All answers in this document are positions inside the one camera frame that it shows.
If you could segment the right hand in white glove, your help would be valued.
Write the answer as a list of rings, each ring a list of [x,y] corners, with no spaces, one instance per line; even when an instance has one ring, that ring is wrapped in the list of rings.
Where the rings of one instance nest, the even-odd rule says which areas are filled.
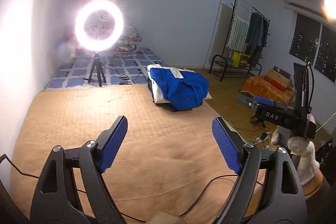
[[[291,131],[277,126],[272,134],[271,143],[289,150],[289,153],[299,156],[296,168],[302,186],[305,186],[319,171],[319,162],[315,159],[315,145],[309,139],[301,136],[292,136]]]

